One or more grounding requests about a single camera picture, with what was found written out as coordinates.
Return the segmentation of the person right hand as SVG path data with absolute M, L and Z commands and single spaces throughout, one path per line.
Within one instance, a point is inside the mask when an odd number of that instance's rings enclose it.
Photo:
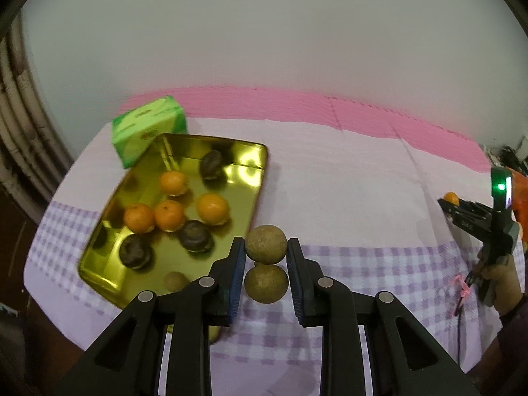
M 478 256 L 479 262 L 475 271 L 484 280 L 489 280 L 495 285 L 493 306 L 500 316 L 512 311 L 523 298 L 523 292 L 518 280 L 514 257 L 511 254 L 502 257 L 501 263 L 485 265 L 483 252 Z

